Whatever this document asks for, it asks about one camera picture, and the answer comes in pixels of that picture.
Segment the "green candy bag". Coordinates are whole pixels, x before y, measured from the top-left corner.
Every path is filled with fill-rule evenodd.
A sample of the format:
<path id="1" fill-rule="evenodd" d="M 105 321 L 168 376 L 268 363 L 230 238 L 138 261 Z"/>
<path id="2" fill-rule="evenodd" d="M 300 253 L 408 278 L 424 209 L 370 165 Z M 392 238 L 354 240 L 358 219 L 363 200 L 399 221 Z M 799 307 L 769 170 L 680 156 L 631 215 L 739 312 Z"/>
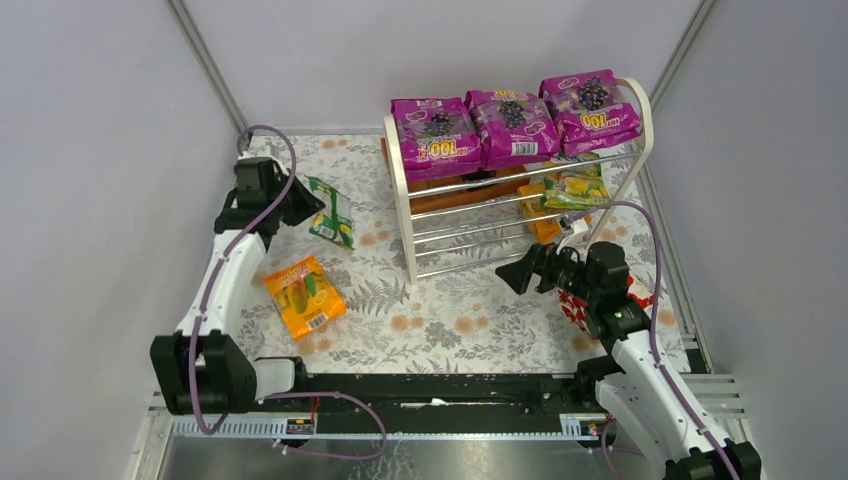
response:
<path id="1" fill-rule="evenodd" d="M 309 233 L 339 247 L 354 249 L 354 221 L 350 200 L 317 177 L 308 177 L 308 187 L 324 207 L 313 217 Z"/>

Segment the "purple candy bag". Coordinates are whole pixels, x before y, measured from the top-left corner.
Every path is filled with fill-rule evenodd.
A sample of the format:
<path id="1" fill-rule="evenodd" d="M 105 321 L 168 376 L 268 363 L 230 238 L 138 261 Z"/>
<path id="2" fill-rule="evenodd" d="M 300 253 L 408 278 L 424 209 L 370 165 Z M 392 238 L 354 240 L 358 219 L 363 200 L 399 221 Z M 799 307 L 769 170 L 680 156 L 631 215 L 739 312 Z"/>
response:
<path id="1" fill-rule="evenodd" d="M 636 138 L 641 119 L 610 69 L 547 78 L 539 86 L 565 155 L 610 148 Z"/>
<path id="2" fill-rule="evenodd" d="M 461 176 L 482 167 L 481 140 L 461 98 L 394 99 L 391 114 L 408 181 Z"/>
<path id="3" fill-rule="evenodd" d="M 464 105 L 480 137 L 485 171 L 544 162 L 560 151 L 550 113 L 532 93 L 469 90 Z"/>

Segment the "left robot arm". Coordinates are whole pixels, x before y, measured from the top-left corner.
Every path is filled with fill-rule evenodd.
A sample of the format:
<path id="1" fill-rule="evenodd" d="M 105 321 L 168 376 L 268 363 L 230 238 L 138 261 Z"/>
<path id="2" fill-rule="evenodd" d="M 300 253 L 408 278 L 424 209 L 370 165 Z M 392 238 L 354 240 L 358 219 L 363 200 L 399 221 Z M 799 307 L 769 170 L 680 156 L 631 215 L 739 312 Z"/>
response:
<path id="1" fill-rule="evenodd" d="M 258 400 L 294 385 L 287 358 L 252 361 L 233 331 L 251 279 L 281 225 L 297 226 L 323 209 L 270 157 L 241 158 L 235 185 L 214 222 L 201 286 L 171 335 L 157 336 L 150 358 L 173 415 L 247 413 Z"/>

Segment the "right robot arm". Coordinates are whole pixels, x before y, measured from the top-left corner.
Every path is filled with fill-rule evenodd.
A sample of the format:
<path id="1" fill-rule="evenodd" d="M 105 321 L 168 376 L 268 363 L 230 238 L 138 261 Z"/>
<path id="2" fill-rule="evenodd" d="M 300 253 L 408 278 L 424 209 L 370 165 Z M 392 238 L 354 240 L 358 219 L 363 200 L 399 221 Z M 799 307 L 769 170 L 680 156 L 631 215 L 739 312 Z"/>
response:
<path id="1" fill-rule="evenodd" d="M 612 415 L 663 479 L 759 479 L 762 459 L 736 442 L 669 365 L 649 315 L 629 294 L 629 267 L 617 244 L 597 242 L 584 258 L 571 247 L 534 244 L 496 275 L 516 294 L 533 276 L 538 293 L 577 300 L 605 356 L 579 363 L 583 394 Z"/>

